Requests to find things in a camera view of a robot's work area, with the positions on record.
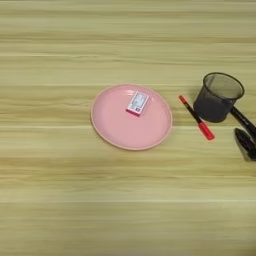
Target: pen holder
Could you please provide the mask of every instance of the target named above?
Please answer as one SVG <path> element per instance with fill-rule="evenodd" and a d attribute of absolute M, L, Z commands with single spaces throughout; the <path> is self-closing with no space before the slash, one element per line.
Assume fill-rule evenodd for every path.
<path fill-rule="evenodd" d="M 224 73 L 209 73 L 194 102 L 194 110 L 203 119 L 218 123 L 226 119 L 235 102 L 244 95 L 244 87 L 236 78 Z"/>

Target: wood grain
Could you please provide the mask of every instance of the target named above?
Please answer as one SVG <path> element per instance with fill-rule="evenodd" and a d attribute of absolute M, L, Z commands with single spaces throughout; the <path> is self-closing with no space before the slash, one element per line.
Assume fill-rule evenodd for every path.
<path fill-rule="evenodd" d="M 256 168 L 229 116 L 209 143 L 178 101 L 234 75 L 256 122 L 256 2 L 0 1 L 0 255 L 256 254 Z M 174 127 L 119 150 L 90 122 L 95 96 L 136 83 Z"/>

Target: label on box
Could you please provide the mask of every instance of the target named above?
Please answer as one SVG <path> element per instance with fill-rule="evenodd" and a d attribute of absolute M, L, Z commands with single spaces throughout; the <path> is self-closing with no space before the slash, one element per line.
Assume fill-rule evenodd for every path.
<path fill-rule="evenodd" d="M 140 116 L 144 107 L 146 106 L 148 99 L 148 95 L 141 92 L 136 92 L 132 100 L 130 101 L 126 111 L 136 116 Z"/>

